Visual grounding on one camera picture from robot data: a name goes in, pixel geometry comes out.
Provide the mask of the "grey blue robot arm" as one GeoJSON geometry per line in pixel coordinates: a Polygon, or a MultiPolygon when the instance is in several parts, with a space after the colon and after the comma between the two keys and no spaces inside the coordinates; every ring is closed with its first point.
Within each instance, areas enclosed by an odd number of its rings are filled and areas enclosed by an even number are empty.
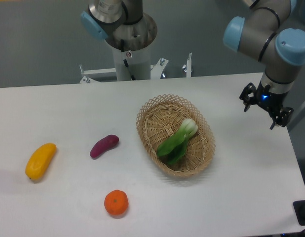
{"type": "Polygon", "coordinates": [[[293,108],[283,100],[305,65],[305,32],[288,28],[278,32],[281,24],[295,9],[294,0],[251,0],[249,18],[234,17],[227,25],[223,43],[265,65],[258,86],[247,84],[239,98],[248,111],[257,105],[268,112],[271,127],[286,127],[293,108]]]}

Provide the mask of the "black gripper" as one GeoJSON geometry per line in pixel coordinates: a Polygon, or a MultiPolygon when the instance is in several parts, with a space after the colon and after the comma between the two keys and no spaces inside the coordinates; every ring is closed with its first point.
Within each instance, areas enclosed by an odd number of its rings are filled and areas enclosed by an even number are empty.
{"type": "Polygon", "coordinates": [[[270,114],[272,124],[270,129],[275,126],[285,127],[292,117],[294,109],[291,107],[283,107],[285,94],[276,94],[270,92],[270,86],[265,87],[260,83],[258,88],[252,84],[247,84],[242,90],[239,99],[243,101],[244,112],[247,112],[251,105],[258,105],[270,114]]]}

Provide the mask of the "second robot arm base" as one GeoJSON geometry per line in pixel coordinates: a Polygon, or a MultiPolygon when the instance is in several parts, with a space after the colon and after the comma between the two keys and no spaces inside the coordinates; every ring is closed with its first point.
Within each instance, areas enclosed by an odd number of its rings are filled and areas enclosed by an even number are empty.
{"type": "Polygon", "coordinates": [[[80,20],[91,36],[122,52],[144,49],[157,36],[156,22],[143,12],[142,0],[91,0],[80,20]]]}

